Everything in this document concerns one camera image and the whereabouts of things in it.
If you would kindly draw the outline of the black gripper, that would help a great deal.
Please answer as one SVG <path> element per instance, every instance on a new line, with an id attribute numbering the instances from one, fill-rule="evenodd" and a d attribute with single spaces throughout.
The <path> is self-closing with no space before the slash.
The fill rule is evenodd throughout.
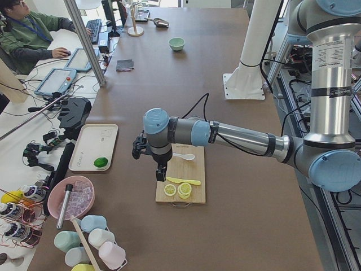
<path id="1" fill-rule="evenodd" d="M 156 179 L 157 181 L 165 181 L 166 180 L 166 170 L 168 166 L 168 161 L 172 158 L 173 153 L 167 152 L 165 154 L 152 154 L 154 161 L 157 163 L 156 170 Z"/>

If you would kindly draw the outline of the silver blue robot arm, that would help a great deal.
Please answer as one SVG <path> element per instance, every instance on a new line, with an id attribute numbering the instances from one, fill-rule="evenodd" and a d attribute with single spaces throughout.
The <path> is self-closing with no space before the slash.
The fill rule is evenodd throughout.
<path id="1" fill-rule="evenodd" d="M 143 125 L 144 143 L 157 163 L 158 181 L 165 180 L 172 144 L 219 143 L 276 158 L 331 192 L 348 190 L 360 182 L 360 156 L 349 134 L 352 42 L 360 30 L 360 2 L 299 1 L 289 19 L 288 32 L 304 35 L 312 43 L 309 132 L 303 138 L 278 137 L 217 121 L 170 117 L 154 108 L 144 114 Z"/>

